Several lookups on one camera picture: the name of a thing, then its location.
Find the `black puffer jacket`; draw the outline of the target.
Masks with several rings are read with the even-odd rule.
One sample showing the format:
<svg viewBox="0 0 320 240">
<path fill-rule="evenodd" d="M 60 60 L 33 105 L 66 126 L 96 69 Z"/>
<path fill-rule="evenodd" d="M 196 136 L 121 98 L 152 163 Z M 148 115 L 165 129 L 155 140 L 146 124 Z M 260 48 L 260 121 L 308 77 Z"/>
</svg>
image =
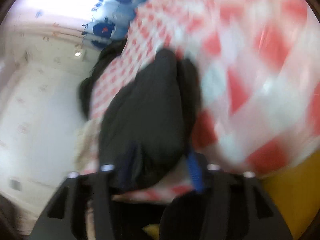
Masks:
<svg viewBox="0 0 320 240">
<path fill-rule="evenodd" d="M 201 105 L 199 75 L 189 59 L 163 48 L 107 108 L 98 140 L 100 165 L 113 165 L 117 193 L 157 184 L 188 152 Z"/>
</svg>

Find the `cream puffer jacket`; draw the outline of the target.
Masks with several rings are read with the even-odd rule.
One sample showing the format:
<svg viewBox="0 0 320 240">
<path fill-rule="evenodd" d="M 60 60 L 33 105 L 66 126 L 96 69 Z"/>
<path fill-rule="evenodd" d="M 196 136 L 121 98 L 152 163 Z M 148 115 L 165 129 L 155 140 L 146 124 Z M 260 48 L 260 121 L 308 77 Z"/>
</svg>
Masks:
<svg viewBox="0 0 320 240">
<path fill-rule="evenodd" d="M 91 119 L 76 132 L 74 166 L 80 174 L 94 173 L 97 170 L 100 127 L 101 118 Z"/>
</svg>

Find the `pink checkered bed cover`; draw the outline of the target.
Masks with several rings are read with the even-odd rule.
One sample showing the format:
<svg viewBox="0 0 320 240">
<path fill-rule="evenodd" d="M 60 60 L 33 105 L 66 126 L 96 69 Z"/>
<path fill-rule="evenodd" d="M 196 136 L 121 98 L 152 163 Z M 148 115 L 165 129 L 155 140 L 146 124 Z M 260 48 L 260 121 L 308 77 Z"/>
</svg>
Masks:
<svg viewBox="0 0 320 240">
<path fill-rule="evenodd" d="M 147 0 L 103 70 L 89 119 L 169 46 L 198 69 L 195 150 L 262 177 L 319 149 L 319 22 L 306 0 Z"/>
</svg>

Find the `whale print curtain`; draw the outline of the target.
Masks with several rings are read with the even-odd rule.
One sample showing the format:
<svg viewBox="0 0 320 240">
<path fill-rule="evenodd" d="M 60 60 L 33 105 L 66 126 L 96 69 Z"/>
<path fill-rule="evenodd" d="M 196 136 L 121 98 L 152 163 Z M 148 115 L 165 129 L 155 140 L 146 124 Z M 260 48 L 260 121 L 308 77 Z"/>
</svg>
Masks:
<svg viewBox="0 0 320 240">
<path fill-rule="evenodd" d="M 99 50 L 127 36 L 136 10 L 147 0 L 97 0 L 91 10 L 91 21 L 83 24 L 83 44 Z"/>
</svg>

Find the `yellow bed frame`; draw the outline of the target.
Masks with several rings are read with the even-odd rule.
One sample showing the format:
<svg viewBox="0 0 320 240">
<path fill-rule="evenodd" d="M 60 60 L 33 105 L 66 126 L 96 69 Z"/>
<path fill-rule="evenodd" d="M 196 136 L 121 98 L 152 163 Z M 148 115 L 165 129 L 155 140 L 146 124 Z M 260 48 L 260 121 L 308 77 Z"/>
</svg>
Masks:
<svg viewBox="0 0 320 240">
<path fill-rule="evenodd" d="M 319 151 L 298 166 L 262 180 L 294 239 L 306 231 L 319 210 Z"/>
</svg>

